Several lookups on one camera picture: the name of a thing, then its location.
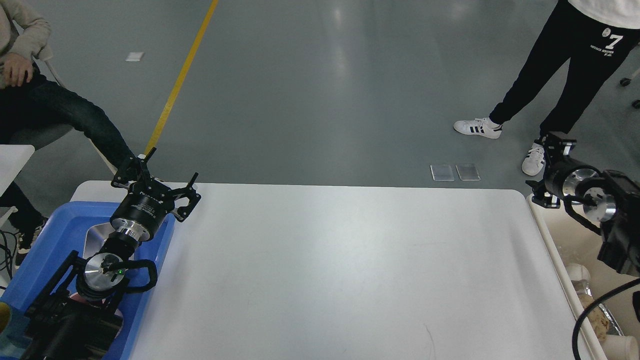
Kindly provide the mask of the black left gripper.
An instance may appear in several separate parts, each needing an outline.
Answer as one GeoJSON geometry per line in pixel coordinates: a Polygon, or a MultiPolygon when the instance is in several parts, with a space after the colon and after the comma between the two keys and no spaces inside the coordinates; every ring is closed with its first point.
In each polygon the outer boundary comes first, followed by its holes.
{"type": "Polygon", "coordinates": [[[126,159],[110,182],[110,186],[114,188],[126,189],[125,198],[110,217],[110,225],[117,232],[126,234],[137,242],[153,239],[169,212],[176,221],[183,223],[202,198],[195,189],[198,172],[193,174],[184,187],[176,189],[156,182],[147,166],[156,150],[153,146],[143,157],[126,159]],[[181,199],[187,199],[188,202],[186,205],[176,206],[181,199]]]}

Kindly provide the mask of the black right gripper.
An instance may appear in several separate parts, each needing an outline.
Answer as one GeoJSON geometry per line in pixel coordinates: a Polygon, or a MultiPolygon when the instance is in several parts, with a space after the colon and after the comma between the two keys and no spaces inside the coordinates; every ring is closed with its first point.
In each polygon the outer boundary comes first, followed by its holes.
{"type": "Polygon", "coordinates": [[[531,201],[547,209],[561,208],[561,199],[574,196],[578,184],[588,178],[599,177],[594,166],[569,157],[578,143],[564,132],[547,132],[540,140],[544,148],[545,169],[542,180],[526,180],[531,188],[531,201]]]}

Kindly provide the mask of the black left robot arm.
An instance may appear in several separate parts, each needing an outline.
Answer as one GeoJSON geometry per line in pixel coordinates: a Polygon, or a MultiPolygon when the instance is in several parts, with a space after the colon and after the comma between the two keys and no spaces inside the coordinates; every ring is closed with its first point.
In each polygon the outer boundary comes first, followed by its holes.
{"type": "Polygon", "coordinates": [[[157,285],[157,260],[136,252],[157,235],[168,215],[185,221],[201,195],[197,172],[176,188],[151,175],[147,164],[155,151],[126,160],[115,173],[110,184],[126,195],[110,216],[99,248],[88,255],[70,250],[30,301],[22,360],[102,360],[124,332],[121,302],[157,285]]]}

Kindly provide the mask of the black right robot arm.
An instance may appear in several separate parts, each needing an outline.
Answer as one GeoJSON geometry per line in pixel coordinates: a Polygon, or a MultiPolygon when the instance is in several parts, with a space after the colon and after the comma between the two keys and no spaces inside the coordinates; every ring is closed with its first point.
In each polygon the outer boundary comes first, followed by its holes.
{"type": "Polygon", "coordinates": [[[542,137],[541,145],[545,157],[542,179],[526,182],[532,189],[532,203],[565,210],[574,221],[599,235],[599,261],[618,274],[634,277],[583,307],[557,251],[551,253],[575,317],[571,350],[579,360],[579,335],[588,315],[607,300],[639,285],[639,184],[621,171],[598,170],[571,157],[576,140],[565,133],[549,132],[542,137]]]}

